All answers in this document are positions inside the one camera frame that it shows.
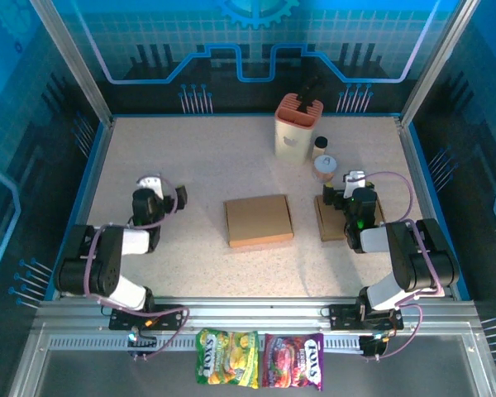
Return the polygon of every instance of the brown cardboard box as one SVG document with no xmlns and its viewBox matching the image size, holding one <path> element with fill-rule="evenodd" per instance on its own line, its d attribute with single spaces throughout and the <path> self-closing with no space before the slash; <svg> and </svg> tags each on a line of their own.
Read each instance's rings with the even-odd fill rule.
<svg viewBox="0 0 496 397">
<path fill-rule="evenodd" d="M 241 198 L 224 203 L 231 247 L 283 242 L 294 237 L 284 194 Z"/>
<path fill-rule="evenodd" d="M 314 209 L 316 210 L 317 225 L 320 229 L 320 238 L 323 242 L 344 240 L 346 238 L 344 234 L 346 217 L 344 217 L 343 211 L 336 211 L 333 206 L 325 205 L 321 195 L 314 198 Z M 384 212 L 380 206 L 380 200 L 377 200 L 374 218 L 377 224 L 384 222 Z"/>
</svg>

